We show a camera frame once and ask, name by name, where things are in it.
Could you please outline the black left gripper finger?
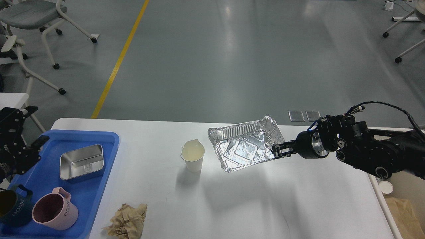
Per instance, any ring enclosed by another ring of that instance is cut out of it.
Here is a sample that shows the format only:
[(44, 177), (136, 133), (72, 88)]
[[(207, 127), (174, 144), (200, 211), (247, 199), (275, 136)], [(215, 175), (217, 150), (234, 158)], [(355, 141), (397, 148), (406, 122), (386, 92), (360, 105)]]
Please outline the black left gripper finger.
[(47, 135), (41, 135), (30, 146), (20, 151), (20, 174), (23, 175), (35, 166), (40, 160), (39, 155), (43, 145), (50, 139)]
[(26, 146), (23, 138), (23, 124), (26, 118), (38, 110), (36, 106), (27, 106), (23, 110), (4, 107), (0, 111), (1, 146)]

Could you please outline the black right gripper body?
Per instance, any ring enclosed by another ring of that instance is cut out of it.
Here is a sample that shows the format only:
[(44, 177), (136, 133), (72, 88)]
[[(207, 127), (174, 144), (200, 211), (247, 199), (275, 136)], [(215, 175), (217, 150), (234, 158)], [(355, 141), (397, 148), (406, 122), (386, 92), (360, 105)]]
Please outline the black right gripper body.
[(323, 159), (328, 156), (318, 132), (303, 131), (296, 137), (295, 151), (305, 159)]

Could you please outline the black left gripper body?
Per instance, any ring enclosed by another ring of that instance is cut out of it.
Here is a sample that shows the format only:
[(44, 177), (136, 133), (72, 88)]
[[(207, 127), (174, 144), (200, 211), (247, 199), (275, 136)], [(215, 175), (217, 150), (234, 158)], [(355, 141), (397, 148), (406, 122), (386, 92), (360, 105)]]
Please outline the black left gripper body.
[(27, 145), (24, 141), (16, 143), (1, 143), (1, 175), (27, 172)]

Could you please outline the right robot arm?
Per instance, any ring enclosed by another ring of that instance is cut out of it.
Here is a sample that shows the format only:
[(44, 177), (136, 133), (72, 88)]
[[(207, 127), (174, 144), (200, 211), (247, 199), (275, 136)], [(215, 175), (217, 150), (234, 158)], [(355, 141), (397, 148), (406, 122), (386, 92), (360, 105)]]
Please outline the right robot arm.
[(334, 152), (340, 162), (383, 180), (401, 171), (424, 179), (424, 131), (406, 110), (386, 102), (381, 104), (407, 116), (411, 130), (371, 129), (365, 121), (356, 121), (355, 113), (372, 103), (366, 101), (352, 106), (343, 115), (318, 118), (295, 140), (272, 145), (273, 154), (277, 158), (297, 153), (305, 159), (323, 159)]

